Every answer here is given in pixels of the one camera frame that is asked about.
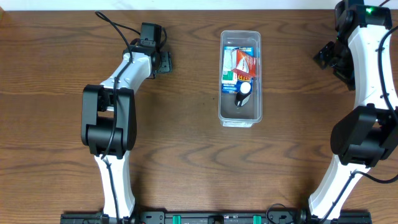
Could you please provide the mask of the blue Kool Fever box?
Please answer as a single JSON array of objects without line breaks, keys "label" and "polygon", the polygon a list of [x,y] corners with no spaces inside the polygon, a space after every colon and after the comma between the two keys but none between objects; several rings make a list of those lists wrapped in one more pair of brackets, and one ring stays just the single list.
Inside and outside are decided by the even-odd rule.
[{"label": "blue Kool Fever box", "polygon": [[[224,47],[224,49],[231,49],[232,51],[235,50],[235,49],[239,49],[239,50],[241,50],[243,52],[246,52],[248,55],[255,57],[254,56],[254,48],[253,47],[226,46],[226,47]],[[222,59],[222,66],[221,66],[221,79],[222,79],[222,69],[223,69],[223,59]],[[240,86],[241,86],[242,83],[248,82],[248,83],[250,83],[252,85],[253,79],[256,78],[256,76],[257,76],[256,75],[254,78],[247,78],[247,77],[244,77],[242,75],[238,75],[236,73],[234,73],[234,74],[236,75],[236,77],[238,79],[235,85],[222,84],[222,82],[221,82],[221,91],[223,93],[235,94],[235,93],[237,93],[239,91]]]}]

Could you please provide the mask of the red small box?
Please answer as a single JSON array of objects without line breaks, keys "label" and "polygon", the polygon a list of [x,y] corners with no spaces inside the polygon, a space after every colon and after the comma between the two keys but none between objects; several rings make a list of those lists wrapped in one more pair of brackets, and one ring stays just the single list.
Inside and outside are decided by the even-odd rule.
[{"label": "red small box", "polygon": [[247,78],[256,76],[257,58],[248,55],[239,49],[235,49],[231,53],[232,66],[231,71]]}]

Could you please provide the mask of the black bottle white cap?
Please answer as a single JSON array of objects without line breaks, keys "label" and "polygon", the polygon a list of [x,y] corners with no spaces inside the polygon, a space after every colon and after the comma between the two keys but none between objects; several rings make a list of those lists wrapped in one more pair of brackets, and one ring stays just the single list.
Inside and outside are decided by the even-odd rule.
[{"label": "black bottle white cap", "polygon": [[234,101],[235,105],[237,107],[244,106],[248,102],[250,95],[251,95],[251,84],[248,82],[242,83],[235,97]]}]

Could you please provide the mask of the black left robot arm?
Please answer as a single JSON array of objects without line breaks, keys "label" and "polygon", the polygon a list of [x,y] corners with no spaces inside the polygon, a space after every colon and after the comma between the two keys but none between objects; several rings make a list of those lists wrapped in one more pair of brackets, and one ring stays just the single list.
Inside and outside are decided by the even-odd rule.
[{"label": "black left robot arm", "polygon": [[172,71],[170,52],[131,47],[113,74],[83,90],[81,141],[100,169],[101,223],[130,223],[135,207],[129,157],[137,136],[135,94],[142,82]]}]

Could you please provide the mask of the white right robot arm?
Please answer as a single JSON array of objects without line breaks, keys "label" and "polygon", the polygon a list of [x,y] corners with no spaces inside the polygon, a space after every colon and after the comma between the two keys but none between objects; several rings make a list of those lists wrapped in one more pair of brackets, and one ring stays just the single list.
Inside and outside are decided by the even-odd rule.
[{"label": "white right robot arm", "polygon": [[330,138],[331,163],[297,223],[370,223],[368,212],[343,212],[360,178],[397,147],[397,93],[390,39],[397,30],[385,4],[343,0],[335,6],[336,40],[315,56],[355,92],[354,108],[335,124]]}]

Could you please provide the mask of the white green medicine box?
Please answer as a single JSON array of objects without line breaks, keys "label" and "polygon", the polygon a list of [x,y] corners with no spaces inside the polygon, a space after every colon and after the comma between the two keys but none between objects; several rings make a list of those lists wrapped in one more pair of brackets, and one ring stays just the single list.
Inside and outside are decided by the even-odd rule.
[{"label": "white green medicine box", "polygon": [[224,57],[223,57],[223,69],[222,69],[222,84],[230,84],[235,85],[237,82],[237,77],[232,71],[232,50],[224,49]]}]

